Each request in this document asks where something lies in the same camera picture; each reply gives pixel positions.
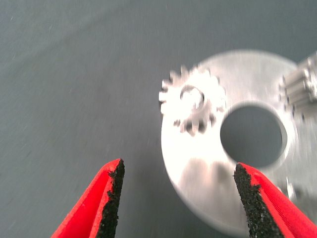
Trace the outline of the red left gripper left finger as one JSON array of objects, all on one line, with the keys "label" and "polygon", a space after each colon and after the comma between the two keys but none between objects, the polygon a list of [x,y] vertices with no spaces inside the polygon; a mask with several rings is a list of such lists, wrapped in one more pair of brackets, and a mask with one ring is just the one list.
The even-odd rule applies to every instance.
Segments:
[{"label": "red left gripper left finger", "polygon": [[110,161],[101,167],[52,237],[115,237],[124,174],[122,159]]}]

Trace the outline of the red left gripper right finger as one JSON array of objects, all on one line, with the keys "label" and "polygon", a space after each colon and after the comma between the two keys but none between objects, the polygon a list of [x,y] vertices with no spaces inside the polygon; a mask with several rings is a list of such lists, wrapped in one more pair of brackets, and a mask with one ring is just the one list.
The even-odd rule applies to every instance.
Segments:
[{"label": "red left gripper right finger", "polygon": [[258,169],[238,163],[234,180],[251,238],[315,238],[317,226]]}]

